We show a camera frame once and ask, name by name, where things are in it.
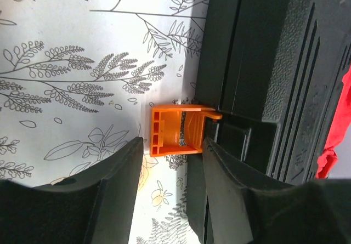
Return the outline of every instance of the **patterned wall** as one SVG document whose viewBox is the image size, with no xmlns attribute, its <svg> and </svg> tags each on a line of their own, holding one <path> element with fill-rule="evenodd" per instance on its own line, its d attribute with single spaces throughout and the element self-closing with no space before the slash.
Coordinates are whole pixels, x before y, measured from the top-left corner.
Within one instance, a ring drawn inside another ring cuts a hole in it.
<svg viewBox="0 0 351 244">
<path fill-rule="evenodd" d="M 193 103 L 208 0 L 0 0 L 0 178 L 76 174 L 137 135 L 130 243 L 197 243 L 186 157 L 148 154 L 150 108 Z"/>
</svg>

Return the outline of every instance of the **botanical pattern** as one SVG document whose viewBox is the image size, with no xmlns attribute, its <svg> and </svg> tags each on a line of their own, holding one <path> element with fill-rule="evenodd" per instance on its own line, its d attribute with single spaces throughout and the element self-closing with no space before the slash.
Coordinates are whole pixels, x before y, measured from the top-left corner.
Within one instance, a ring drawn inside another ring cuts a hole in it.
<svg viewBox="0 0 351 244">
<path fill-rule="evenodd" d="M 169 205 L 167 197 L 172 196 L 173 194 L 167 192 L 167 190 L 164 190 L 163 185 L 158 180 L 157 180 L 157 187 L 158 188 L 151 193 L 151 198 L 152 198 L 152 205 L 154 207 L 158 207 L 157 211 L 159 211 L 160 208 L 162 207 L 162 204 Z"/>
<path fill-rule="evenodd" d="M 15 154 L 17 152 L 17 146 L 20 143 L 19 140 L 10 141 L 8 137 L 4 136 L 0 138 L 0 155 L 6 153 Z M 24 179 L 25 177 L 32 176 L 32 170 L 34 167 L 27 166 L 27 164 L 16 164 L 14 162 L 5 162 L 0 160 L 0 179 Z"/>
<path fill-rule="evenodd" d="M 154 157 L 150 157 L 150 154 L 144 154 L 143 164 L 141 166 L 140 178 L 138 184 L 138 191 L 141 190 L 146 182 L 149 180 L 151 168 L 158 164 L 158 160 Z"/>
<path fill-rule="evenodd" d="M 138 66 L 138 60 L 128 58 L 127 52 L 109 54 L 93 68 L 94 60 L 78 55 L 77 53 L 84 51 L 84 48 L 78 46 L 51 48 L 44 52 L 46 58 L 34 61 L 43 49 L 44 43 L 41 41 L 22 43 L 13 50 L 4 49 L 3 56 L 9 62 L 8 70 L 0 72 L 0 95 L 7 98 L 3 104 L 5 108 L 39 113 L 43 110 L 36 105 L 55 101 L 82 112 L 96 113 L 97 109 L 85 104 L 104 106 L 102 99 L 114 95 L 104 92 L 102 83 L 119 81 L 123 83 L 122 89 L 126 92 L 144 94 L 150 90 L 152 82 L 161 80 L 165 75 L 163 69 L 166 65 L 153 66 L 152 60 Z M 26 71 L 29 78 L 13 76 L 18 71 Z M 72 71 L 81 73 L 86 80 L 59 79 L 61 75 Z M 87 75 L 83 74 L 84 71 L 91 72 Z M 16 81 L 37 82 L 48 88 L 44 91 L 44 96 L 39 96 L 24 92 L 24 87 Z M 65 83 L 66 86 L 58 86 L 58 83 Z"/>
<path fill-rule="evenodd" d="M 5 162 L 0 160 L 0 179 L 24 179 L 32 177 L 34 167 L 27 166 L 25 163 L 16 164 L 14 162 Z"/>
<path fill-rule="evenodd" d="M 13 154 L 17 151 L 17 145 L 20 141 L 19 140 L 12 140 L 9 141 L 6 136 L 0 138 L 0 155 L 4 155 L 7 152 L 11 152 Z"/>
<path fill-rule="evenodd" d="M 7 19 L 2 19 L 0 18 L 0 25 L 4 25 L 4 26 L 15 26 L 17 25 L 15 22 L 7 20 Z"/>
<path fill-rule="evenodd" d="M 189 100 L 188 97 L 186 97 L 185 100 L 178 101 L 178 100 L 173 100 L 173 104 L 196 104 L 195 99 Z M 182 114 L 182 123 L 180 124 L 180 145 L 185 146 L 185 141 L 184 141 L 184 122 L 185 122 L 185 113 Z M 187 155 L 167 155 L 166 156 L 166 161 L 169 163 L 169 168 L 173 170 L 178 170 L 180 166 L 188 162 L 188 157 Z"/>
<path fill-rule="evenodd" d="M 179 202 L 165 217 L 165 221 L 152 218 L 152 229 L 149 239 L 137 237 L 137 244 L 187 244 L 186 233 L 191 231 L 186 216 L 186 188 Z"/>
</svg>

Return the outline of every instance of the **fern drawing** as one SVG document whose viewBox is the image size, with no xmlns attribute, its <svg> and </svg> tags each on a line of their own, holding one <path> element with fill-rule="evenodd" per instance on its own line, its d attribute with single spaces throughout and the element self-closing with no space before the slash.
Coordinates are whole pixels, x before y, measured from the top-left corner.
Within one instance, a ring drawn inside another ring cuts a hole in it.
<svg viewBox="0 0 351 244">
<path fill-rule="evenodd" d="M 39 52 L 43 49 L 43 42 L 29 41 L 12 50 L 3 50 L 3 56 L 9 63 L 8 70 L 0 72 L 0 95 L 6 97 L 4 108 L 39 113 L 43 110 L 37 105 L 53 101 L 79 111 L 96 113 L 97 109 L 86 104 L 104 106 L 103 99 L 114 95 L 104 92 L 103 82 L 120 81 L 126 92 L 144 94 L 150 90 L 152 82 L 161 80 L 165 75 L 165 64 L 153 66 L 154 61 L 151 60 L 138 66 L 138 60 L 128 58 L 127 52 L 108 54 L 93 68 L 94 60 L 80 55 L 84 52 L 82 47 L 51 48 L 44 52 L 46 58 L 40 60 Z M 82 73 L 86 80 L 60 80 L 60 76 L 73 70 Z M 28 77 L 15 76 L 18 71 L 22 75 L 26 72 Z M 17 81 L 36 82 L 47 86 L 47 89 L 43 92 L 44 96 L 27 93 Z"/>
<path fill-rule="evenodd" d="M 186 234 L 191 227 L 186 216 L 186 187 L 179 203 L 172 208 L 165 221 L 159 222 L 152 218 L 152 229 L 146 240 L 137 237 L 137 244 L 186 244 Z"/>
</svg>

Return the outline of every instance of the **red strap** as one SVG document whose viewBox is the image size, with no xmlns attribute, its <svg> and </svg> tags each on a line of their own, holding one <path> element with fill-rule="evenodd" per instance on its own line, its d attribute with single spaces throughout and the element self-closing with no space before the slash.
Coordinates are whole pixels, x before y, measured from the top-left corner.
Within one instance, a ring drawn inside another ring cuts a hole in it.
<svg viewBox="0 0 351 244">
<path fill-rule="evenodd" d="M 326 178 L 338 161 L 334 148 L 343 141 L 347 128 L 351 123 L 351 70 L 343 77 L 343 83 L 344 87 L 330 127 L 324 152 L 318 158 L 316 178 Z"/>
</svg>

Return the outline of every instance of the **plastic groove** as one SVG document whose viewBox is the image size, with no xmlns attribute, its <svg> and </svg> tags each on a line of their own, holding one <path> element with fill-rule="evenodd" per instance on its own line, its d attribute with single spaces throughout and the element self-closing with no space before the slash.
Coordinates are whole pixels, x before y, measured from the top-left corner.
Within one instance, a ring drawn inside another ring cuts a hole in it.
<svg viewBox="0 0 351 244">
<path fill-rule="evenodd" d="M 351 51 L 350 50 L 351 50 L 351 44 L 349 45 L 349 49 L 347 50 L 347 55 L 345 56 L 344 65 L 342 67 L 342 70 L 349 68 L 350 60 L 351 60 L 351 56 L 350 56 Z"/>
<path fill-rule="evenodd" d="M 233 52 L 234 39 L 235 39 L 235 30 L 236 30 L 236 27 L 237 27 L 237 22 L 239 20 L 239 13 L 240 13 L 240 8 L 241 8 L 241 2 L 242 2 L 242 0 L 238 0 L 238 3 L 237 3 L 235 19 L 234 19 L 234 26 L 233 26 L 233 31 L 231 33 L 230 44 L 229 44 L 230 47 L 228 49 L 227 61 L 225 63 L 225 71 L 224 71 L 224 76 L 223 76 L 223 78 L 225 80 L 223 81 L 222 93 L 220 95 L 220 100 L 219 100 L 219 109 L 220 110 L 223 107 L 223 101 L 224 101 L 224 95 L 225 95 L 225 87 L 226 87 L 226 84 L 227 84 L 231 53 Z"/>
<path fill-rule="evenodd" d="M 316 31 L 317 31 L 317 21 L 315 21 L 315 23 L 314 23 L 314 28 L 313 28 L 313 39 L 314 39 L 314 37 L 315 37 Z M 295 144 L 296 138 L 297 138 L 297 134 L 298 134 L 298 131 L 299 131 L 299 129 L 300 129 L 301 119 L 302 119 L 302 115 L 303 115 L 302 112 L 304 111 L 304 108 L 305 108 L 305 105 L 306 105 L 307 96 L 308 96 L 308 90 L 309 90 L 309 87 L 310 87 L 310 84 L 311 84 L 311 81 L 312 81 L 312 75 L 313 75 L 314 68 L 315 68 L 315 64 L 316 64 L 316 60 L 317 60 L 317 57 L 318 57 L 319 47 L 320 47 L 320 37 L 318 37 L 317 44 L 316 44 L 316 48 L 315 48 L 315 50 L 314 50 L 314 56 L 313 56 L 311 68 L 310 68 L 310 71 L 309 71 L 308 80 L 307 80 L 307 85 L 306 85 L 305 92 L 304 92 L 304 97 L 303 97 L 303 101 L 302 101 L 302 106 L 301 106 L 301 109 L 300 109 L 300 112 L 299 112 L 299 115 L 298 115 L 298 121 L 297 121 L 297 125 L 296 125 L 297 127 L 296 127 L 296 129 L 295 129 L 295 133 L 294 133 L 294 136 L 293 136 L 293 142 L 292 142 L 292 144 Z M 308 58 L 309 58 L 310 55 L 311 55 L 311 49 L 312 49 L 312 44 L 310 44 L 309 49 L 308 49 Z M 307 70 L 308 61 L 309 61 L 309 60 L 306 61 L 304 72 Z M 292 146 L 292 147 L 290 148 L 290 153 L 289 153 L 289 155 L 288 155 L 288 160 L 287 160 L 287 166 L 288 166 L 288 168 L 289 168 L 289 166 L 290 166 L 290 161 L 291 161 L 293 149 L 294 149 L 294 147 Z M 286 181 L 286 177 L 287 177 L 287 172 L 284 173 L 284 181 Z"/>
<path fill-rule="evenodd" d="M 306 42 L 307 42 L 307 39 L 308 39 L 309 29 L 310 29 L 311 23 L 312 23 L 314 9 L 315 9 L 315 3 L 312 4 L 312 7 L 311 7 L 311 10 L 310 10 L 310 13 L 309 13 L 309 17 L 308 17 L 308 21 L 307 21 L 307 25 L 306 25 L 305 34 L 304 34 L 303 41 L 302 41 L 301 51 L 300 51 L 300 55 L 299 55 L 298 62 L 297 62 L 296 73 L 295 73 L 295 77 L 294 77 L 293 84 L 292 84 L 293 91 L 291 92 L 290 97 L 289 97 L 287 110 L 286 110 L 287 114 L 286 114 L 286 117 L 284 119 L 284 123 L 283 123 L 283 126 L 282 126 L 282 132 L 281 132 L 280 140 L 279 140 L 279 143 L 278 143 L 279 147 L 277 149 L 276 157 L 274 158 L 273 168 L 272 168 L 272 172 L 271 172 L 271 176 L 272 177 L 273 176 L 277 176 L 277 177 L 279 176 L 279 174 L 276 172 L 278 159 L 280 159 L 280 166 L 284 162 L 284 155 L 282 155 L 280 157 L 280 152 L 281 152 L 281 150 L 283 150 L 282 147 L 284 146 L 283 145 L 283 143 L 284 143 L 283 140 L 284 140 L 285 129 L 286 129 L 287 124 L 288 124 L 289 112 L 290 112 L 291 107 L 292 107 L 292 101 L 293 101 L 295 89 L 297 88 L 297 80 L 299 78 L 301 62 L 302 62 L 302 58 L 303 58 L 303 53 L 304 53 L 304 50 L 305 50 Z"/>
</svg>

